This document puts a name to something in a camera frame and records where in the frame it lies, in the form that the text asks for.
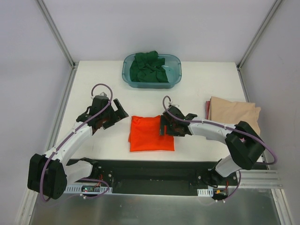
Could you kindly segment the orange t shirt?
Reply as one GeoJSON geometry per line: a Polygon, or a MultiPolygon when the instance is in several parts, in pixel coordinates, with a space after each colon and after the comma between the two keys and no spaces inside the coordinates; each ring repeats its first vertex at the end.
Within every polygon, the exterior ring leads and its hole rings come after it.
{"type": "Polygon", "coordinates": [[[174,137],[170,135],[160,135],[160,119],[156,117],[131,117],[130,152],[141,151],[175,151],[174,137]]]}

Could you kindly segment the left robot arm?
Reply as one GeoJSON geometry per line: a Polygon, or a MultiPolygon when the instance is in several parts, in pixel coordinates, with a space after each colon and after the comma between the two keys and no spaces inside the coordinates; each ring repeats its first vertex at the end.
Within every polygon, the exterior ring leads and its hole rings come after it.
{"type": "Polygon", "coordinates": [[[68,165],[81,145],[98,129],[107,129],[128,114],[118,99],[113,100],[114,110],[108,97],[97,95],[86,111],[79,115],[68,134],[43,155],[34,154],[29,163],[28,189],[52,199],[61,197],[68,185],[86,179],[95,182],[100,177],[99,163],[83,157],[68,165]]]}

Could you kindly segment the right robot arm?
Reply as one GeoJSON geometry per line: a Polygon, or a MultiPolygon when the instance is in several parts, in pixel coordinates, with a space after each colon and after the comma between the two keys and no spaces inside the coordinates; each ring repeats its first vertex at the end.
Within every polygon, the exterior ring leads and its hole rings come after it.
{"type": "Polygon", "coordinates": [[[226,145],[229,155],[202,175],[203,183],[214,188],[222,185],[229,175],[240,169],[253,169],[265,150],[263,141],[247,122],[226,125],[192,113],[184,115],[173,105],[160,116],[160,135],[203,136],[226,145]]]}

